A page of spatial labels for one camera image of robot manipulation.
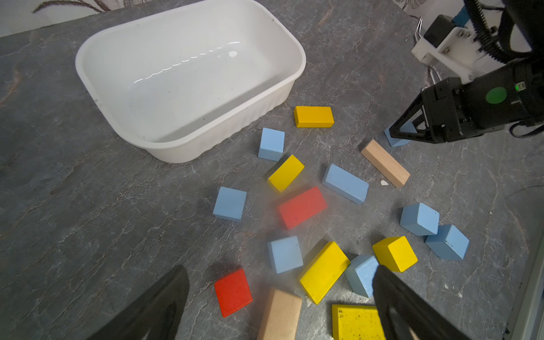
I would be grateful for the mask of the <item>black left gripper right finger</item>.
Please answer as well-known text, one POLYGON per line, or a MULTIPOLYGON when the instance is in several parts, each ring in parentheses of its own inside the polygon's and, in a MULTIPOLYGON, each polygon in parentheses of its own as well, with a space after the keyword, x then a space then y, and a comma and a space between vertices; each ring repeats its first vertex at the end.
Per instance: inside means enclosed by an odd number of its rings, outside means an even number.
POLYGON ((373 296, 387 339, 467 339, 386 266, 373 278, 373 296))

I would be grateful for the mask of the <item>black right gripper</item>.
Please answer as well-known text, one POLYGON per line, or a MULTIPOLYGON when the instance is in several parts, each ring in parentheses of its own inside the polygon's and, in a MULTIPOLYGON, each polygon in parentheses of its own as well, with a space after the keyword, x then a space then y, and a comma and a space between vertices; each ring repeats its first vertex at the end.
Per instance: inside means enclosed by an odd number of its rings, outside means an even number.
POLYGON ((439 144, 506 126, 516 138, 543 132, 543 58, 511 62, 467 84, 449 77, 420 93, 389 132, 397 139, 439 144))

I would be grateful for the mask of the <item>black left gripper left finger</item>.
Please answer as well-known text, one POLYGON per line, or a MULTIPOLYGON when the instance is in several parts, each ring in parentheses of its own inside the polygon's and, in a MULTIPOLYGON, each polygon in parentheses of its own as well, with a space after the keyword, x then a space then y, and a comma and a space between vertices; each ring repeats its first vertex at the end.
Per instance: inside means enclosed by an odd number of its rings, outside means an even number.
POLYGON ((187 270, 174 266, 90 339, 174 339, 190 289, 187 270))

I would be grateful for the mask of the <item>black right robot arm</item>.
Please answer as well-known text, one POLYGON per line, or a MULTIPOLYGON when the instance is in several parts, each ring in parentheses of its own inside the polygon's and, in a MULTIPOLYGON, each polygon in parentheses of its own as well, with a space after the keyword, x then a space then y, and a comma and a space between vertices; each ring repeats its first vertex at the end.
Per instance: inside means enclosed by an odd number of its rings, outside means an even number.
POLYGON ((453 72, 421 90, 386 129, 393 146, 452 143, 518 127, 543 132, 543 3, 465 1, 455 16, 416 27, 412 55, 453 72))

